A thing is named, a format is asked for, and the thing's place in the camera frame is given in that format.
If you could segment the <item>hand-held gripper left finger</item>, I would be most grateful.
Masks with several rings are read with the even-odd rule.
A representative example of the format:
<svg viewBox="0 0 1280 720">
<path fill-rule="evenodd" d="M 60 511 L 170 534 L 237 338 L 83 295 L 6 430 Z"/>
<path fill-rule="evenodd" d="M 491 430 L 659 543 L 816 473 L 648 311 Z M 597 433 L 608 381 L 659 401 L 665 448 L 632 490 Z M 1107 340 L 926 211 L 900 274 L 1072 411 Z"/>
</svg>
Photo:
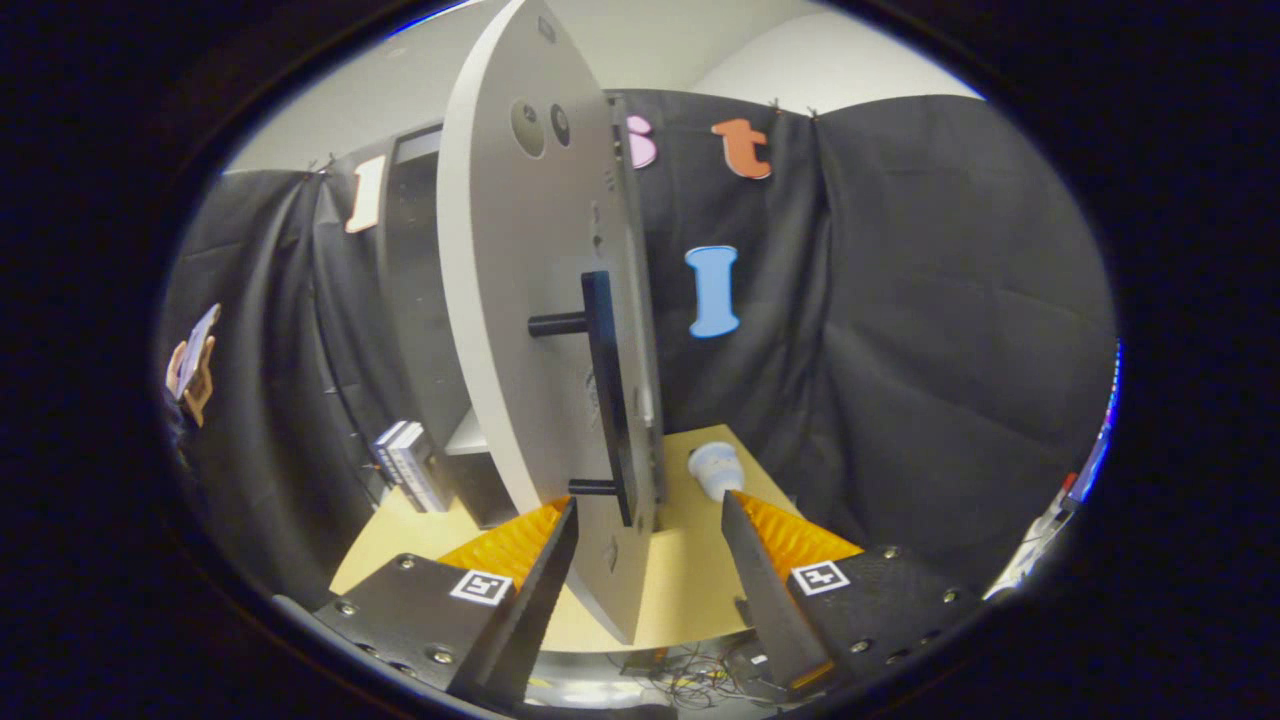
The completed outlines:
<svg viewBox="0 0 1280 720">
<path fill-rule="evenodd" d="M 474 706 L 518 706 L 579 542 L 563 497 L 433 560 L 399 553 L 314 612 L 357 656 Z"/>
</svg>

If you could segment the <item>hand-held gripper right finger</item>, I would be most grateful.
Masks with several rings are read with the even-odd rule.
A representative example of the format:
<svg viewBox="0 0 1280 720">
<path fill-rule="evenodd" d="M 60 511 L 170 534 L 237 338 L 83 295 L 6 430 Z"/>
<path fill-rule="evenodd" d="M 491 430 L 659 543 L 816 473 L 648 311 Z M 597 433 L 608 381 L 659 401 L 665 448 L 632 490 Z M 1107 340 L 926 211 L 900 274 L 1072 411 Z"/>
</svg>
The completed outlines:
<svg viewBox="0 0 1280 720">
<path fill-rule="evenodd" d="M 721 530 L 774 682 L 855 698 L 929 662 L 984 611 L 979 592 L 901 544 L 859 547 L 742 491 Z"/>
</svg>

